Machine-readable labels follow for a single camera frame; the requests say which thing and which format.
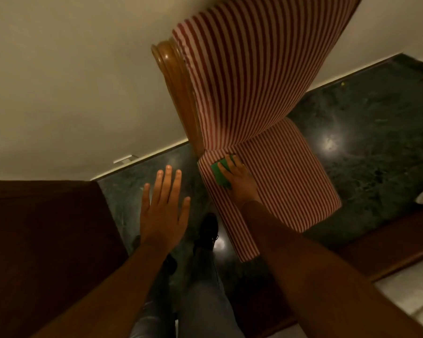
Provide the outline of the person's left hand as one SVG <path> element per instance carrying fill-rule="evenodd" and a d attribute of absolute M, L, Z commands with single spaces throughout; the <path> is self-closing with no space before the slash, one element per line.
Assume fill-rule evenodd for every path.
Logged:
<path fill-rule="evenodd" d="M 181 206 L 182 172 L 172 168 L 171 190 L 168 203 L 161 204 L 161 188 L 165 170 L 158 170 L 156 180 L 151 189 L 150 209 L 145 216 L 140 212 L 141 246 L 149 246 L 155 251 L 167 256 L 184 237 L 187 227 L 178 223 Z"/>

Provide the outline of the person's right hand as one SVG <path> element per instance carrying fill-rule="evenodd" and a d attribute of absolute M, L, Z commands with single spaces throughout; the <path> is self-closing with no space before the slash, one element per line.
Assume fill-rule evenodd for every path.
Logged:
<path fill-rule="evenodd" d="M 261 204 L 258 187 L 248 168 L 242 164 L 241 177 L 226 177 L 231 184 L 229 195 L 239 210 L 250 202 Z"/>

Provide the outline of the green sponge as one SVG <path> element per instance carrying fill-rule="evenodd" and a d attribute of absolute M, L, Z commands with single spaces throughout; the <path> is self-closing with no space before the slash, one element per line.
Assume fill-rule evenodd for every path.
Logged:
<path fill-rule="evenodd" d="M 228 179 L 226 179 L 226 177 L 224 176 L 222 171 L 219 169 L 218 164 L 222 164 L 223 167 L 228 172 L 230 172 L 230 168 L 229 168 L 227 161 L 224 157 L 215 161 L 212 165 L 210 165 L 211 171 L 212 171 L 214 179 L 215 179 L 215 182 L 217 183 L 218 186 L 223 187 L 227 190 L 231 190 L 231 184 L 228 181 Z"/>

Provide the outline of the person's left forearm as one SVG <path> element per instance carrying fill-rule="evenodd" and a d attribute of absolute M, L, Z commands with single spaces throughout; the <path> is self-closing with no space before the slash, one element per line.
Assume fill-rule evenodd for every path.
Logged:
<path fill-rule="evenodd" d="M 142 242 L 99 286 L 31 338 L 128 338 L 170 247 Z"/>

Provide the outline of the person's right forearm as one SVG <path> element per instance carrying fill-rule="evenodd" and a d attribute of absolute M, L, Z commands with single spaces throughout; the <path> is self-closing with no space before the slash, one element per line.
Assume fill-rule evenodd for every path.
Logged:
<path fill-rule="evenodd" d="M 240 211 L 308 338 L 423 338 L 423 326 L 338 255 L 294 232 L 256 200 Z"/>

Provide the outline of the black shoe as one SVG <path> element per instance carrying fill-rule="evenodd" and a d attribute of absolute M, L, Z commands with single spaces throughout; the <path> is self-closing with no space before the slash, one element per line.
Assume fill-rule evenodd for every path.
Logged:
<path fill-rule="evenodd" d="M 140 244 L 141 244 L 141 236 L 137 235 L 132 242 L 133 251 L 136 251 L 139 248 Z M 166 270 L 166 272 L 169 274 L 169 276 L 172 276 L 176 272 L 178 264 L 171 253 L 169 253 L 167 257 L 165 258 L 163 262 L 163 267 Z"/>
<path fill-rule="evenodd" d="M 197 238 L 194 241 L 193 254 L 195 255 L 199 248 L 213 251 L 215 242 L 219 237 L 218 230 L 217 216 L 213 212 L 207 213 L 201 222 Z"/>

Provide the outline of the red white striped wooden chair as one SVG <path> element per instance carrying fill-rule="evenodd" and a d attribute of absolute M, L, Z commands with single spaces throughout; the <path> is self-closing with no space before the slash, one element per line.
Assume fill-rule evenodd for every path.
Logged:
<path fill-rule="evenodd" d="M 179 23 L 152 53 L 198 169 L 241 262 L 259 256 L 210 165 L 237 155 L 270 212 L 297 232 L 341 199 L 287 118 L 319 73 L 360 0 L 224 0 Z"/>

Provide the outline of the grey trousers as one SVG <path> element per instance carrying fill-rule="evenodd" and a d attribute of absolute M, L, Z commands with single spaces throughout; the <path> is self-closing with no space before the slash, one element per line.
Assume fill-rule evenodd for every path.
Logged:
<path fill-rule="evenodd" d="M 164 265 L 129 338 L 245 338 L 222 288 L 213 251 L 197 248 L 190 272 L 179 306 L 178 328 Z"/>

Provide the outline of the dark brown wooden cabinet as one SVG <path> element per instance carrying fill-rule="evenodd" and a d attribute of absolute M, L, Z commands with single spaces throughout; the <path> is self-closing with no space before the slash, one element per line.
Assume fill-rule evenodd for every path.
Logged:
<path fill-rule="evenodd" d="M 0 338 L 27 338 L 128 258 L 95 181 L 0 181 Z"/>

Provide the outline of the white bed sheet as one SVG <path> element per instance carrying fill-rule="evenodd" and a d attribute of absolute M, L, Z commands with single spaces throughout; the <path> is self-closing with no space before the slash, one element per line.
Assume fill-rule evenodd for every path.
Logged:
<path fill-rule="evenodd" d="M 423 326 L 423 260 L 375 283 L 397 307 Z"/>

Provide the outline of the brown wooden bed frame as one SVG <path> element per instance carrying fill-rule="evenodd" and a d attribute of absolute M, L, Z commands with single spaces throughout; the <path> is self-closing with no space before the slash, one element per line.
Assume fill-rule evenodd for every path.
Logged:
<path fill-rule="evenodd" d="M 423 209 L 414 210 L 335 250 L 372 282 L 423 260 Z M 247 338 L 267 338 L 297 320 L 269 273 L 257 285 L 230 297 L 238 326 Z"/>

